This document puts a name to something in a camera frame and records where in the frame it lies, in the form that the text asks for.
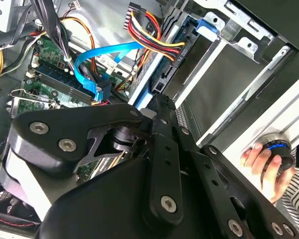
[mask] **green circuit board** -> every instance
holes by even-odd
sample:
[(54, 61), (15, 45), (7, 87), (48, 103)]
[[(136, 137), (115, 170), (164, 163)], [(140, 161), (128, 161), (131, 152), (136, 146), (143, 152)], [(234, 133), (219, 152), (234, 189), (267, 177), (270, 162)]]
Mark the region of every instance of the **green circuit board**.
[[(60, 91), (55, 90), (52, 87), (49, 87), (39, 80), (27, 79), (24, 82), (23, 87), (28, 93), (34, 94), (38, 96), (39, 100), (46, 101), (44, 98), (49, 98), (51, 100), (55, 100), (58, 104), (65, 106), (67, 108), (75, 108), (75, 107), (84, 107), (89, 106), (88, 104), (81, 102), (70, 95), (64, 94)], [(31, 102), (20, 100), (18, 106), (18, 114), (28, 111), (41, 111), (48, 110), (47, 104), (40, 102)]]
[(37, 55), (39, 60), (44, 60), (61, 70), (67, 66), (67, 63), (63, 59), (63, 54), (52, 41), (42, 38), (40, 39), (40, 44), (39, 53)]
[[(64, 68), (67, 67), (67, 63), (63, 59), (64, 55), (52, 41), (41, 38), (40, 44), (41, 45), (39, 45), (39, 51), (37, 55), (39, 62), (42, 60), (46, 61), (61, 70), (64, 70)], [(86, 66), (90, 68), (91, 62), (86, 62)], [(105, 69), (98, 68), (98, 72), (101, 75), (104, 75), (105, 71)], [(124, 78), (116, 77), (113, 75), (111, 75), (109, 79), (115, 82), (116, 85), (118, 85), (121, 81), (124, 80)]]

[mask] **black metal arm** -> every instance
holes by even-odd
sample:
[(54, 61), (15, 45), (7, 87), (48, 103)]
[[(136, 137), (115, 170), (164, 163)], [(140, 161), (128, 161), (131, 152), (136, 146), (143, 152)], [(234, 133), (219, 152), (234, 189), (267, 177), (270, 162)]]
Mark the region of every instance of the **black metal arm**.
[[(51, 201), (38, 238), (299, 238), (220, 151), (196, 146), (178, 126), (170, 99), (157, 95), (148, 108), (156, 112), (152, 119), (125, 104), (15, 119), (4, 164), (13, 152), (51, 182), (106, 155), (133, 152), (132, 159)], [(44, 124), (33, 132), (34, 122)]]

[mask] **black wire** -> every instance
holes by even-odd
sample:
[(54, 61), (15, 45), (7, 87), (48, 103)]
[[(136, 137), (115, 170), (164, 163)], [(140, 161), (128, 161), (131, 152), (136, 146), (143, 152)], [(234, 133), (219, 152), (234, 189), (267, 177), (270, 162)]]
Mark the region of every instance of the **black wire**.
[(151, 18), (150, 17), (146, 17), (148, 20), (149, 20), (149, 24), (152, 26), (152, 28), (154, 29), (154, 35), (153, 37), (157, 37), (157, 34), (158, 34), (158, 29), (156, 28), (156, 26), (154, 25), (154, 23), (151, 21)]
[(31, 3), (51, 41), (62, 51), (64, 56), (69, 59), (70, 51), (67, 32), (55, 12), (53, 2), (51, 0), (31, 0)]
[(4, 63), (6, 60), (6, 48), (3, 49), (2, 53), (3, 53), (3, 63)]
[(21, 34), (23, 32), (23, 29), (24, 29), (24, 26), (26, 24), (26, 21), (28, 19), (28, 16), (29, 16), (29, 13), (31, 11), (31, 8), (32, 6), (28, 6), (25, 11), (23, 12), (18, 24), (17, 24), (17, 27), (16, 27), (16, 30), (15, 30), (15, 33), (14, 33), (14, 36), (11, 40), (11, 43), (10, 45), (11, 46), (14, 46), (16, 45), (16, 43), (20, 40), (20, 37), (21, 37)]
[(22, 49), (20, 51), (20, 54), (19, 56), (17, 57), (17, 59), (9, 66), (5, 67), (2, 72), (7, 72), (8, 70), (12, 69), (13, 67), (15, 67), (16, 65), (18, 65), (21, 61), (21, 59), (23, 58), (24, 54), (25, 54), (25, 51), (26, 51), (26, 48), (28, 47), (28, 45), (33, 41), (32, 38), (26, 40), (22, 46)]
[(63, 17), (66, 17), (71, 11), (75, 10), (75, 4), (74, 3), (69, 3), (69, 10), (63, 15)]
[(163, 7), (161, 6), (161, 4), (159, 5), (160, 7), (160, 12), (161, 12), (161, 25), (160, 25), (160, 29), (163, 33), (163, 29), (164, 29), (164, 13), (163, 13)]

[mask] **metal bracket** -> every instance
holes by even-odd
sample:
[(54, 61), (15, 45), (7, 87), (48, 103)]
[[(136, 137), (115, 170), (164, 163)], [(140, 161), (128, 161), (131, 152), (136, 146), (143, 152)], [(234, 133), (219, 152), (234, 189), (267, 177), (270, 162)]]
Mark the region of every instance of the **metal bracket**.
[(258, 40), (267, 37), (270, 42), (275, 38), (269, 31), (251, 19), (246, 13), (228, 0), (194, 0), (204, 8), (217, 9), (241, 25)]
[(151, 228), (166, 231), (179, 225), (184, 217), (178, 145), (172, 137), (176, 115), (170, 114), (175, 110), (170, 99), (158, 95), (153, 100), (150, 105), (157, 109), (157, 117), (149, 140), (150, 169), (143, 215)]
[(212, 11), (208, 12), (205, 17), (204, 20), (206, 22), (208, 22), (209, 24), (212, 24), (213, 26), (215, 26), (217, 28), (217, 30), (221, 31), (222, 29), (224, 29), (226, 23), (223, 19), (221, 19), (219, 16), (217, 16), (215, 13), (213, 13)]
[(254, 60), (254, 55), (258, 50), (258, 45), (247, 37), (242, 37), (238, 42), (228, 42), (233, 48)]

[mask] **hex bolt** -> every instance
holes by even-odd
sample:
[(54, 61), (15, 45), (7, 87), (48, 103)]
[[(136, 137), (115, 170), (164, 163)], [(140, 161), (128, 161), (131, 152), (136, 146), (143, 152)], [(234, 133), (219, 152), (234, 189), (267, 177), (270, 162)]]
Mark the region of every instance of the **hex bolt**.
[(59, 147), (64, 152), (73, 152), (76, 150), (76, 143), (69, 138), (64, 138), (59, 141)]
[(233, 219), (230, 219), (228, 221), (228, 226), (229, 229), (239, 238), (241, 238), (243, 236), (243, 230), (241, 229), (240, 225), (238, 224), (238, 222), (236, 222)]
[(176, 202), (170, 196), (162, 196), (160, 199), (161, 206), (169, 213), (176, 212), (177, 206)]
[(30, 124), (30, 130), (36, 134), (45, 134), (49, 131), (49, 126), (42, 122), (33, 122)]

